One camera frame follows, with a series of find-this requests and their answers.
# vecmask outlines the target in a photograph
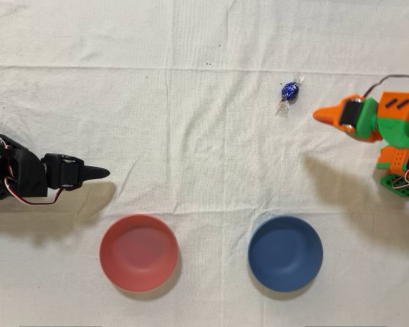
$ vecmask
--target blue candy wrapper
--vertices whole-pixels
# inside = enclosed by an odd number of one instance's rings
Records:
[[[289,112],[289,102],[298,96],[299,87],[303,81],[304,77],[296,73],[293,76],[293,82],[285,84],[281,90],[281,101],[278,104],[277,114],[287,114]]]

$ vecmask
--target red bowl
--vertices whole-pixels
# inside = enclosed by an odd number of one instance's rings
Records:
[[[162,285],[178,260],[176,236],[159,218],[134,214],[115,221],[99,249],[101,269],[116,286],[145,292]]]

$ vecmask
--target red wire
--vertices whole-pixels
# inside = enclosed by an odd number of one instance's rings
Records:
[[[7,181],[9,177],[5,177],[5,185],[7,190],[20,202],[27,204],[28,206],[45,206],[45,205],[49,205],[49,204],[54,204],[56,203],[57,199],[59,198],[60,194],[62,193],[63,189],[59,189],[56,194],[54,195],[53,198],[53,202],[29,202],[23,198],[21,198],[17,193],[15,193],[14,191],[12,191],[9,182]]]

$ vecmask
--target plastic bowl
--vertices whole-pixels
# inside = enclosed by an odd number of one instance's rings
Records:
[[[169,279],[178,261],[178,244],[159,218],[128,215],[105,231],[99,260],[113,284],[129,292],[146,292]]]
[[[262,223],[252,235],[248,264],[265,287],[292,292],[306,286],[321,269],[319,235],[304,220],[279,216]]]

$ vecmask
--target table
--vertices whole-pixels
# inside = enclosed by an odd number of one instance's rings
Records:
[[[409,201],[378,184],[381,143],[311,118],[392,73],[409,74],[409,0],[0,0],[0,133],[111,171],[54,206],[0,202],[0,326],[409,327]],[[97,257],[136,212],[180,246],[145,294],[116,289]],[[285,213],[325,257],[278,294],[246,250]]]

